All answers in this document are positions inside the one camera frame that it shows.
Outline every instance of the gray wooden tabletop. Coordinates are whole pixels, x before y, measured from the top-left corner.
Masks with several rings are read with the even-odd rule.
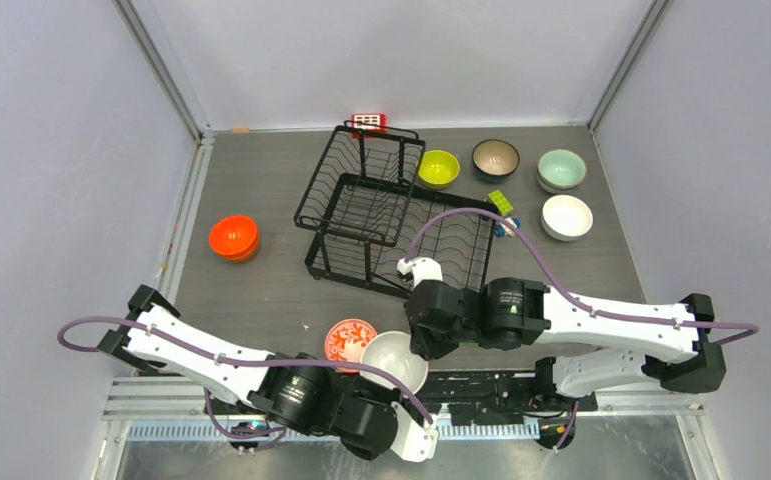
[[[624,240],[597,151],[584,127],[420,130],[427,150],[456,155],[462,173],[447,193],[483,199],[499,188],[514,205],[521,229],[540,249],[570,290],[589,296],[641,301],[641,287]],[[344,318],[362,318],[379,332],[408,331],[403,300],[328,280],[316,281],[303,259],[314,232],[297,228],[293,215],[330,132],[220,134],[216,137],[200,198],[176,306],[182,319],[227,341],[290,355],[323,357],[329,328]],[[470,153],[480,141],[499,138],[521,156],[518,170],[490,185],[470,170]],[[579,154],[588,175],[571,194],[591,207],[594,227],[582,239],[562,243],[541,227],[541,206],[550,195],[536,180],[536,165],[549,150]],[[220,219],[252,217],[261,232],[256,256],[243,264],[217,258],[208,233]],[[516,238],[495,239],[488,280],[519,277],[546,281]],[[570,355],[589,346],[538,345],[510,352],[462,347],[433,369],[532,368],[545,356]]]

